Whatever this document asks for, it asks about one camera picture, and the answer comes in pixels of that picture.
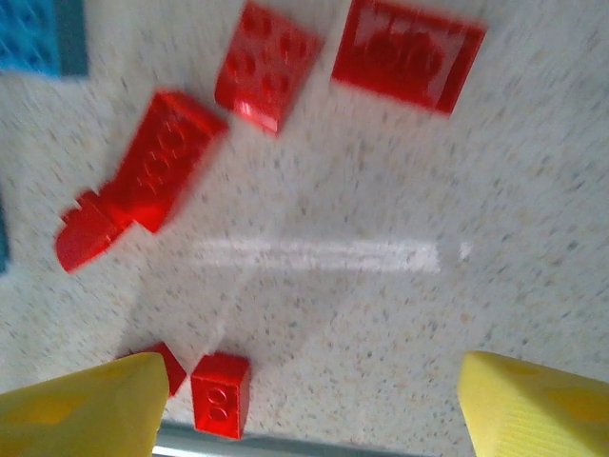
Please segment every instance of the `red lego plate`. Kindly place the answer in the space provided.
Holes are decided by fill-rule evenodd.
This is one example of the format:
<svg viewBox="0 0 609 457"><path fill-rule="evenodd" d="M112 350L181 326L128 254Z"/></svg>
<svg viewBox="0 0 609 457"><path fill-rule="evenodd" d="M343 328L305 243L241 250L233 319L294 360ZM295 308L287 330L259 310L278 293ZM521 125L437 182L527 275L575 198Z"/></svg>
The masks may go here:
<svg viewBox="0 0 609 457"><path fill-rule="evenodd" d="M485 33L419 7L353 0L332 79L450 114Z"/></svg>

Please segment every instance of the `yellow plastic piece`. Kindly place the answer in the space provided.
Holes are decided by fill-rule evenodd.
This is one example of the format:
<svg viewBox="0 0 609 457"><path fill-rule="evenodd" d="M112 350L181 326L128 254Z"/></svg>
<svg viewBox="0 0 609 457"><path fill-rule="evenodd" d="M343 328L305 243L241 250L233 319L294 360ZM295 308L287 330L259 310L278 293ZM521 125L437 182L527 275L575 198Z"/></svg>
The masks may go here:
<svg viewBox="0 0 609 457"><path fill-rule="evenodd" d="M168 393L156 353L4 393L0 455L150 457Z"/></svg>
<svg viewBox="0 0 609 457"><path fill-rule="evenodd" d="M609 384L468 352L459 401L478 457L609 456Z"/></svg>

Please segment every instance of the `lego stud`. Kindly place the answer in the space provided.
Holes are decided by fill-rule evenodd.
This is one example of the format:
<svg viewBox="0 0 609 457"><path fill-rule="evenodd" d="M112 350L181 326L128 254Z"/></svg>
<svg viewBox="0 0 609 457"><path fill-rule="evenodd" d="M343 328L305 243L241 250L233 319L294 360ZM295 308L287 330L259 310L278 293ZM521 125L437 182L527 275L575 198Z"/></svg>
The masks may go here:
<svg viewBox="0 0 609 457"><path fill-rule="evenodd" d="M366 45L367 56L374 61L373 65L390 69L395 67L400 58L400 49L389 38L376 34Z"/></svg>
<svg viewBox="0 0 609 457"><path fill-rule="evenodd" d="M240 81L242 76L251 77L256 72L256 59L246 52L232 52L226 59L226 69L235 81Z"/></svg>
<svg viewBox="0 0 609 457"><path fill-rule="evenodd" d="M272 99L278 93L284 94L289 89L289 79L284 74L276 75L267 73L263 77L263 91L267 98Z"/></svg>
<svg viewBox="0 0 609 457"><path fill-rule="evenodd" d="M306 43L285 32L279 39L279 52L287 64L297 62L306 56Z"/></svg>
<svg viewBox="0 0 609 457"><path fill-rule="evenodd" d="M424 33L418 34L417 41L406 55L406 70L429 80L442 67L442 53L433 45Z"/></svg>
<svg viewBox="0 0 609 457"><path fill-rule="evenodd" d="M184 132L177 123L165 122L157 136L162 150L169 150L174 157L181 155L186 148Z"/></svg>
<svg viewBox="0 0 609 457"><path fill-rule="evenodd" d="M3 24L7 24L12 21L12 18L12 6L10 5L10 1L0 0L0 21L2 21Z"/></svg>
<svg viewBox="0 0 609 457"><path fill-rule="evenodd" d="M267 38L272 32L268 14L260 11L246 10L242 22L244 31L251 38Z"/></svg>
<svg viewBox="0 0 609 457"><path fill-rule="evenodd" d="M0 41L0 59L10 59L19 55L19 45L8 35L2 37Z"/></svg>
<svg viewBox="0 0 609 457"><path fill-rule="evenodd" d="M162 153L152 152L144 159L146 178L150 178L151 182L163 184L167 180L170 170L169 161L163 157Z"/></svg>
<svg viewBox="0 0 609 457"><path fill-rule="evenodd" d="M25 59L31 69L42 70L50 65L51 57L49 50L42 43L37 43L35 48L27 52Z"/></svg>
<svg viewBox="0 0 609 457"><path fill-rule="evenodd" d="M37 3L23 2L17 11L17 21L21 27L31 33L37 33L46 28L45 12Z"/></svg>

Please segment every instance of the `red lego brick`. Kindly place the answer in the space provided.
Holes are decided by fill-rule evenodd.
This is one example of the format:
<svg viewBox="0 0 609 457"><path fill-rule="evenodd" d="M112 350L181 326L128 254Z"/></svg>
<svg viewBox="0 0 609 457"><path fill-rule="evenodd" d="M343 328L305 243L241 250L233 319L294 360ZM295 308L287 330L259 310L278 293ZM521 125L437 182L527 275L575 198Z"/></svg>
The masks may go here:
<svg viewBox="0 0 609 457"><path fill-rule="evenodd" d="M244 357L216 352L201 359L190 375L194 426L235 440L244 433L251 368Z"/></svg>
<svg viewBox="0 0 609 457"><path fill-rule="evenodd" d="M216 101L277 134L321 47L319 37L247 2L218 75Z"/></svg>
<svg viewBox="0 0 609 457"><path fill-rule="evenodd" d="M419 7L353 0L332 79L450 114L485 33Z"/></svg>
<svg viewBox="0 0 609 457"><path fill-rule="evenodd" d="M108 249L135 221L158 231L183 205L228 125L190 96L155 93L148 112L113 180L92 190L68 211L55 251L67 272Z"/></svg>
<svg viewBox="0 0 609 457"><path fill-rule="evenodd" d="M187 372L182 368L178 359L175 358L173 352L163 342L157 343L156 345L146 348L144 350L138 350L137 352L129 352L129 355L140 354L142 352L156 352L163 356L165 361L165 370L167 371L167 378L169 380L169 397L173 397L184 380L187 378Z"/></svg>
<svg viewBox="0 0 609 457"><path fill-rule="evenodd" d="M130 225L130 221L112 218L108 204L92 190L77 202L79 209L62 216L66 225L55 240L57 259L68 273L108 249Z"/></svg>
<svg viewBox="0 0 609 457"><path fill-rule="evenodd" d="M175 214L212 142L228 125L177 91L157 91L110 191L121 211L156 233Z"/></svg>

